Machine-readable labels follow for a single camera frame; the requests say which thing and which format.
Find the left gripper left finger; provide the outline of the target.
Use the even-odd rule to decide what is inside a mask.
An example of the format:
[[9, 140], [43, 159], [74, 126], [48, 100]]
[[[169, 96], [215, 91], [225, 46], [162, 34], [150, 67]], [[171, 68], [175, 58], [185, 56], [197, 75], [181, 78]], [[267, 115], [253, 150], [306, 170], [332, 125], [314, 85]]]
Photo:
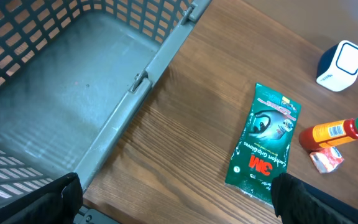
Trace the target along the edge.
[[0, 208], [0, 223], [73, 223], [83, 205], [83, 189], [75, 172]]

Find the red bottle green cap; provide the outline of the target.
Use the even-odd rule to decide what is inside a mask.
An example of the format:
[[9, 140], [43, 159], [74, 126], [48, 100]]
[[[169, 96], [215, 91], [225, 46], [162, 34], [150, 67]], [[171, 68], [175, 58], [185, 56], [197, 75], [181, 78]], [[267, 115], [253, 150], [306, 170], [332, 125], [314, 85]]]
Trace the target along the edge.
[[358, 140], [358, 118], [312, 126], [299, 135], [299, 142], [307, 151], [320, 151], [356, 140]]

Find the green 3M gloves packet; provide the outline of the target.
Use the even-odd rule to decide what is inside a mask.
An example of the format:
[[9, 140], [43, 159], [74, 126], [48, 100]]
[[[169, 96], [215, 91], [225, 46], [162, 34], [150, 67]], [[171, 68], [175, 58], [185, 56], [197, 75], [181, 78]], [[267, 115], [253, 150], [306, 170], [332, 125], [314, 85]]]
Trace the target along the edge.
[[268, 205], [275, 177], [287, 171], [301, 105], [260, 83], [233, 150], [225, 184]]

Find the pink tissue pack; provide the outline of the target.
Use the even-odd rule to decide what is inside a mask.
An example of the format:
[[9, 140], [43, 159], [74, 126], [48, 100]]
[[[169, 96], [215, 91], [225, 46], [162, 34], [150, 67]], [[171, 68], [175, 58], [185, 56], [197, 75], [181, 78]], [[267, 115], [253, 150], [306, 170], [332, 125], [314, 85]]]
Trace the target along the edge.
[[331, 173], [344, 162], [344, 158], [337, 147], [314, 151], [311, 152], [309, 156], [320, 174]]

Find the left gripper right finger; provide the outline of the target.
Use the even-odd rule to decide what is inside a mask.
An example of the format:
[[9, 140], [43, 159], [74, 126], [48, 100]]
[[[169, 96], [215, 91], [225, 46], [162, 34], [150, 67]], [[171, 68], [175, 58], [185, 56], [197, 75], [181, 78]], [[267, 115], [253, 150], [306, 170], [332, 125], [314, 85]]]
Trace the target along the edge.
[[358, 223], [358, 209], [288, 173], [273, 179], [271, 196], [283, 224]]

